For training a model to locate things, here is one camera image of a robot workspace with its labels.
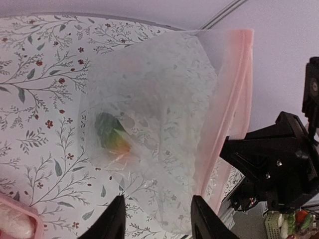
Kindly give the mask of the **clear zip top bag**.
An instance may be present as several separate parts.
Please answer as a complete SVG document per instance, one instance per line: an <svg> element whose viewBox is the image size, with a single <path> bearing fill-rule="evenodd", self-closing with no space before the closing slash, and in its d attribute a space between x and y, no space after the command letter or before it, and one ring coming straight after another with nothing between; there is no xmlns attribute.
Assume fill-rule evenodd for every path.
<svg viewBox="0 0 319 239"><path fill-rule="evenodd" d="M194 195L219 211L231 171L219 154L226 138L248 132L253 41L251 29L171 31L92 60L87 156L167 232L191 232ZM102 112L127 132L129 153L101 146Z"/></svg>

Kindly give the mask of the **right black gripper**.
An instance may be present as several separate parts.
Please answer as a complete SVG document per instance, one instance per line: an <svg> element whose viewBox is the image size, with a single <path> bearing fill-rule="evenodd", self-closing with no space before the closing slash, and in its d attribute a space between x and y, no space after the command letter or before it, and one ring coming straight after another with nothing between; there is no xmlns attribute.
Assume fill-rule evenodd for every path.
<svg viewBox="0 0 319 239"><path fill-rule="evenodd" d="M290 213L319 193L319 142L308 141L297 115L280 112L274 125L226 138L220 157L263 191L270 211Z"/></svg>

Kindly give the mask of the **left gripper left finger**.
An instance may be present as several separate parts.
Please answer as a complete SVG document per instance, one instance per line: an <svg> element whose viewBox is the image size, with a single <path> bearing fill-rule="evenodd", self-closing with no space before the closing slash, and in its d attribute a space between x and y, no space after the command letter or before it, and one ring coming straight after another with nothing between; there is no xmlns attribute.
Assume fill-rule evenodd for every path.
<svg viewBox="0 0 319 239"><path fill-rule="evenodd" d="M125 199L116 196L96 222L79 239L124 239Z"/></svg>

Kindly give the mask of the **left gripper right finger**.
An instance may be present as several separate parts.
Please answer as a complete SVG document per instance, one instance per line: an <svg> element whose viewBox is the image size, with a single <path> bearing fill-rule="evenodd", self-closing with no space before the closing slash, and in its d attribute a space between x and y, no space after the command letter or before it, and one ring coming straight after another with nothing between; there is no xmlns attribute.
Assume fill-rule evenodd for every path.
<svg viewBox="0 0 319 239"><path fill-rule="evenodd" d="M193 239L239 239L199 195L191 201L191 229Z"/></svg>

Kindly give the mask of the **orange green papaya toy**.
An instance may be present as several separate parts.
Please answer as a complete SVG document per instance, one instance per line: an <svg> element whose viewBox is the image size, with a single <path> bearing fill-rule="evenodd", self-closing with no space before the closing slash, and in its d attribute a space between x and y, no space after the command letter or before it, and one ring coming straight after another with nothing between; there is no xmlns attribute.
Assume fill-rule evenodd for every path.
<svg viewBox="0 0 319 239"><path fill-rule="evenodd" d="M97 114L94 127L104 149L116 155L130 152L131 145L122 137L127 132L113 115L107 112Z"/></svg>

